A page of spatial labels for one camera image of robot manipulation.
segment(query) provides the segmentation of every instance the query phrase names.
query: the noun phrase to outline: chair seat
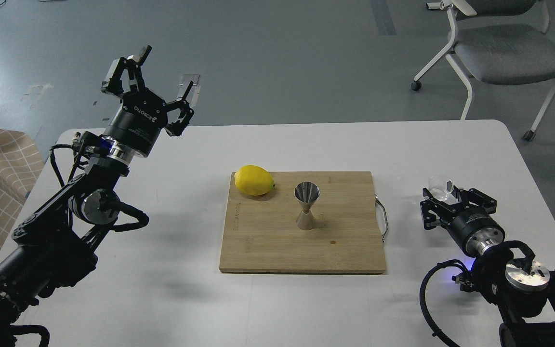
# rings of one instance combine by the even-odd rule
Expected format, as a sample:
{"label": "chair seat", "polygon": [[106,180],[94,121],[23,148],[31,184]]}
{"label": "chair seat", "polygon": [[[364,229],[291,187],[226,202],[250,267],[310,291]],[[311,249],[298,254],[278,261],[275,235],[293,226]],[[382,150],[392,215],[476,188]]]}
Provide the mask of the chair seat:
{"label": "chair seat", "polygon": [[526,85],[555,78],[555,44],[525,24],[458,31],[454,50],[479,81]]}

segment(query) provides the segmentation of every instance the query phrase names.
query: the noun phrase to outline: stainless steel jigger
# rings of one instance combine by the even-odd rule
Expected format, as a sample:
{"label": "stainless steel jigger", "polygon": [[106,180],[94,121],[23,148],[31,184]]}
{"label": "stainless steel jigger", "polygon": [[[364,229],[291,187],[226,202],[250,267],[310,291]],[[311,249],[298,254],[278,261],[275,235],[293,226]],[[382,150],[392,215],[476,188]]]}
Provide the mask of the stainless steel jigger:
{"label": "stainless steel jigger", "polygon": [[302,211],[297,218],[297,226],[301,230],[311,230],[314,228],[314,215],[310,208],[320,196],[320,189],[311,182],[301,182],[295,188],[295,198],[299,200]]}

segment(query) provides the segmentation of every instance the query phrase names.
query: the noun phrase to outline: gray floor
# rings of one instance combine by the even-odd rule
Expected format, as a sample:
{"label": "gray floor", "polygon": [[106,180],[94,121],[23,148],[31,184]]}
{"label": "gray floor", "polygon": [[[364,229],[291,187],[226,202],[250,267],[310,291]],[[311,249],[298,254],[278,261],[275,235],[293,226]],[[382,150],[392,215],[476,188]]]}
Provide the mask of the gray floor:
{"label": "gray floor", "polygon": [[[503,20],[540,26],[539,6]],[[555,0],[549,7],[555,42]],[[445,61],[410,90],[448,30],[422,0],[10,0],[0,8],[0,128],[26,132],[46,157],[64,130],[105,127],[118,107],[100,93],[110,62],[145,44],[145,81],[167,101],[183,73],[202,75],[192,125],[458,119],[466,92]],[[555,217],[555,101],[535,141],[520,140],[548,88],[475,83],[469,119],[507,125]]]}

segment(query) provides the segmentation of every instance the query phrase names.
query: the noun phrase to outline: wooden cutting board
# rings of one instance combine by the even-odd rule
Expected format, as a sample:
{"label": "wooden cutting board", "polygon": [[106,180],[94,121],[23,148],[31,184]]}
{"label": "wooden cutting board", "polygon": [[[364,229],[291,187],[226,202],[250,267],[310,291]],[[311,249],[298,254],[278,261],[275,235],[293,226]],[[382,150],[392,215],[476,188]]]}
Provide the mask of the wooden cutting board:
{"label": "wooden cutting board", "polygon": [[[381,274],[387,269],[370,172],[271,172],[262,196],[228,193],[220,271],[259,274]],[[300,230],[295,187],[313,182],[320,196],[315,228]]]}

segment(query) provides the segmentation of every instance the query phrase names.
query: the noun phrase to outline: lemon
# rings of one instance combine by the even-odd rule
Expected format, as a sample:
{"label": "lemon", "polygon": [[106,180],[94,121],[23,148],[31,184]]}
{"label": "lemon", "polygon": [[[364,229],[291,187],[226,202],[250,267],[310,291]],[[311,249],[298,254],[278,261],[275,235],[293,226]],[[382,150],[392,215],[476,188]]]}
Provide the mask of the lemon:
{"label": "lemon", "polygon": [[260,166],[244,165],[235,172],[235,186],[248,195],[263,195],[273,189],[273,177]]}

